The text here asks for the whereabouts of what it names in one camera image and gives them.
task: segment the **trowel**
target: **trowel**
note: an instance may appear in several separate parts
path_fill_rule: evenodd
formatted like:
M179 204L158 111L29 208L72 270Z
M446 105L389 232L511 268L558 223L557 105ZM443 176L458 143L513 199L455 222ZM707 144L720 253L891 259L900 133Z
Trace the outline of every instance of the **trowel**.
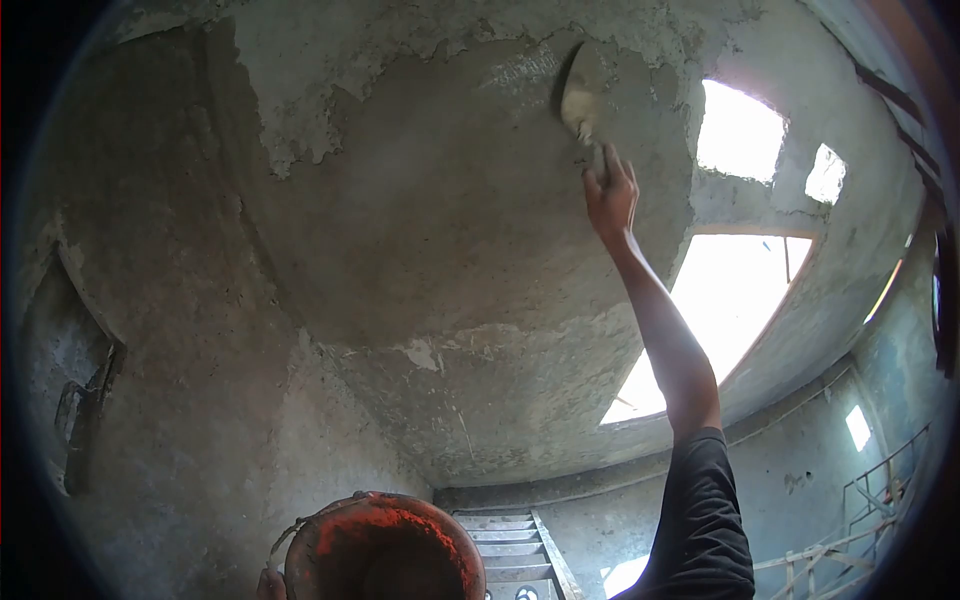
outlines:
M596 42L585 41L577 49L564 84L560 118L584 146L593 151L593 171L604 185L608 179L603 156L602 133L598 131L602 108L601 93L606 80Z

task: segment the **curved ceiling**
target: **curved ceiling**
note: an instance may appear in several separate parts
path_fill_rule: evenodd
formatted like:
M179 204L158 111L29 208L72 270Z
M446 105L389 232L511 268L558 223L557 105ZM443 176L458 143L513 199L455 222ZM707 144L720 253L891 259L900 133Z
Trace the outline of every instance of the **curved ceiling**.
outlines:
M663 418L600 426L642 344L583 210L585 155L552 109L585 36L606 40L610 138L636 167L636 236L668 285L694 233L814 238L722 387L726 422L846 351L920 206L883 103L792 0L253 0L218 16L211 93L280 297L435 486L670 444ZM705 76L786 119L772 185L696 166ZM849 166L835 206L804 193L821 144Z

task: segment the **window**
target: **window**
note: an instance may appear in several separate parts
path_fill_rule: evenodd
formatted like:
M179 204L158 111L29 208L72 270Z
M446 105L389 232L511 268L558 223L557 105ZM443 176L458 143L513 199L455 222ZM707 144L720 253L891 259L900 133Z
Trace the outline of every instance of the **window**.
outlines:
M694 235L670 296L710 359L730 374L777 311L812 240L773 235ZM644 350L601 423L665 410Z
M747 94L703 80L707 102L697 163L738 177L771 181L783 141L783 117Z
M850 414L847 415L847 428L850 429L856 451L862 452L863 447L870 440L870 427L867 425L867 420L864 419L863 411L860 410L859 405L854 406Z
M817 157L813 160L813 170L806 177L805 194L824 204L836 204L843 188L843 178L847 175L847 163L826 144L820 144Z

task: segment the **shirt sleeve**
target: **shirt sleeve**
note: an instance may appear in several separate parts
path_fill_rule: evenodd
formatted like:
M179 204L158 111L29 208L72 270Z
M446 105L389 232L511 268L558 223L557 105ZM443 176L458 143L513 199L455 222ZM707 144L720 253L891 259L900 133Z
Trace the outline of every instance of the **shirt sleeve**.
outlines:
M624 593L631 590L622 598L753 598L753 559L719 429L674 446L650 560Z

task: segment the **bucket handle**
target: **bucket handle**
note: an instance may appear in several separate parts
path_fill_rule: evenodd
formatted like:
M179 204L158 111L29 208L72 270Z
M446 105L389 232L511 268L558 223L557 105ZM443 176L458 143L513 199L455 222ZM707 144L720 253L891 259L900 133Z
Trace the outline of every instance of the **bucket handle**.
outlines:
M362 502L363 500L366 500L368 497L372 497L372 496L373 496L372 492L364 492L363 490L358 490L353 493L353 496L349 498L343 498L341 500L337 500L336 502L333 502L331 504L327 504L325 507L321 508L319 511L317 511L311 516L298 516L297 520L294 521L294 524L284 529L283 533L280 534L280 537L277 538L276 541L274 542L274 545L270 547L270 556L267 557L267 568L273 568L272 563L274 561L274 554L276 554L277 550L280 549L280 546L283 545L286 539L290 537L290 534L298 532L300 530L300 528L303 526L303 523L309 520L312 520L314 518L317 518L319 516L327 515L338 509L342 509L345 506L350 506L351 504Z

